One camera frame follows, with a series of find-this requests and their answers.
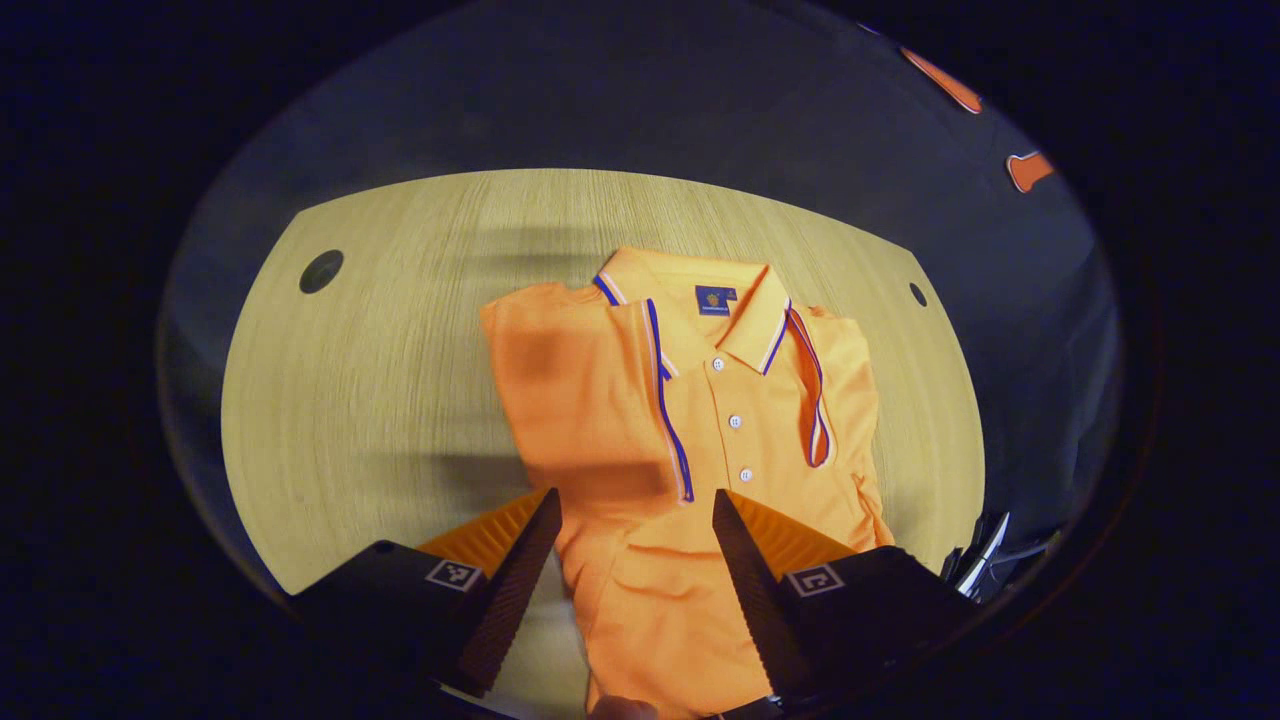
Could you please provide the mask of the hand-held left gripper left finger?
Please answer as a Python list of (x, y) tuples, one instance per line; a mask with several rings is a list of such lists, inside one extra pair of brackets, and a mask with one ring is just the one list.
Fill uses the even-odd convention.
[(495, 684), (562, 527), (535, 491), (411, 547), (380, 539), (291, 598), (325, 642), (481, 696)]

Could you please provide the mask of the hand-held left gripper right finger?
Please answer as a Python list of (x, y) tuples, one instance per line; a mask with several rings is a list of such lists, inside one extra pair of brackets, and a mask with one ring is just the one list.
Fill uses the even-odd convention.
[(872, 691), (978, 619), (975, 602), (900, 547), (856, 551), (727, 489), (712, 527), (782, 701)]

